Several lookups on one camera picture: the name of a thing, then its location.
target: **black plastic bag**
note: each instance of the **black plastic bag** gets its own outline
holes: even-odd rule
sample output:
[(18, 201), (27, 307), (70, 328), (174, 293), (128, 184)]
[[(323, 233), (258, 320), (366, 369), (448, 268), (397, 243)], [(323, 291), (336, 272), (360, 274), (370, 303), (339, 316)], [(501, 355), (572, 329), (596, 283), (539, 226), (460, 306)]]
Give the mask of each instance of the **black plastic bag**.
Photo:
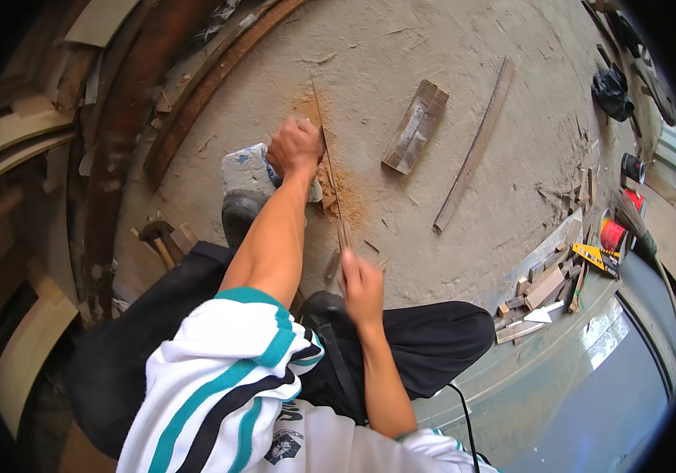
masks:
[(627, 78), (617, 64), (593, 74), (590, 93), (598, 106), (619, 122), (628, 119), (635, 110), (633, 100), (627, 95)]

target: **black shoe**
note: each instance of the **black shoe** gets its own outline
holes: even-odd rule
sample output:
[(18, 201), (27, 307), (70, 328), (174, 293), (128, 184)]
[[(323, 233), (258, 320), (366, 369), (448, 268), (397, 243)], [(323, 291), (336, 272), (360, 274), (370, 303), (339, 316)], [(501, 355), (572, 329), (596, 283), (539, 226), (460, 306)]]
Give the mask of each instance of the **black shoe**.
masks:
[(356, 327), (345, 311), (343, 298), (328, 291), (317, 291), (304, 301), (301, 309), (301, 324), (321, 335), (320, 325), (330, 323), (338, 338), (352, 340), (357, 337)]
[(259, 191), (236, 189), (230, 191), (222, 200), (222, 229), (228, 245), (237, 250), (248, 229), (261, 208), (267, 202), (267, 195)]

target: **broom bristles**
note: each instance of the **broom bristles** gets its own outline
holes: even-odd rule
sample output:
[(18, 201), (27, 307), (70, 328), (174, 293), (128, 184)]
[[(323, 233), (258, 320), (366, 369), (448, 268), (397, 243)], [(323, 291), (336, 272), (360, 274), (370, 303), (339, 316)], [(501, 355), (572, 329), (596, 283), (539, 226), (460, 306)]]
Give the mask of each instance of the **broom bristles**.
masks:
[(643, 223), (643, 218), (636, 210), (635, 204), (623, 191), (612, 192), (611, 197), (617, 221), (630, 232), (633, 232), (633, 235), (641, 241), (641, 244), (646, 247), (646, 250), (652, 256), (655, 255), (657, 251), (656, 243), (651, 233), (646, 229), (646, 224)]

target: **jacket sleeve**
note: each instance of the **jacket sleeve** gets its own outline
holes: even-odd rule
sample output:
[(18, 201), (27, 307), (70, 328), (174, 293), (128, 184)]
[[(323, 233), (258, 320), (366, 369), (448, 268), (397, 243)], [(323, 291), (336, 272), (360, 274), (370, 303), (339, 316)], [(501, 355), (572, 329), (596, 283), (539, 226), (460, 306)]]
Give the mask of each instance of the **jacket sleeve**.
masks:
[[(421, 453), (455, 467), (453, 470), (447, 468), (447, 471), (474, 471), (475, 460), (472, 454), (465, 450), (459, 440), (443, 435), (436, 428), (421, 428), (402, 435), (396, 440), (412, 452)], [(480, 471), (483, 473), (495, 473), (499, 471), (485, 463), (482, 459), (478, 462), (480, 463)]]
[(146, 398), (117, 471), (242, 471), (266, 454), (281, 403), (323, 355), (276, 299), (220, 292), (146, 362)]

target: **hand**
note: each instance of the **hand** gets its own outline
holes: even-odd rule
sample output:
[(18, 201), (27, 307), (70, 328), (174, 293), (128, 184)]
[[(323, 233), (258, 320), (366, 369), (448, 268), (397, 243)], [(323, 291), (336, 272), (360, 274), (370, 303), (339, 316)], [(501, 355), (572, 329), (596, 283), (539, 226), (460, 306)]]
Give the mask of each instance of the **hand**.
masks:
[(339, 286), (345, 310), (356, 325), (359, 336), (367, 330), (383, 329), (383, 271), (356, 257), (352, 250), (343, 251), (343, 275)]
[(304, 175), (311, 182), (323, 153), (320, 130), (307, 119), (288, 117), (272, 136), (267, 161), (283, 179)]

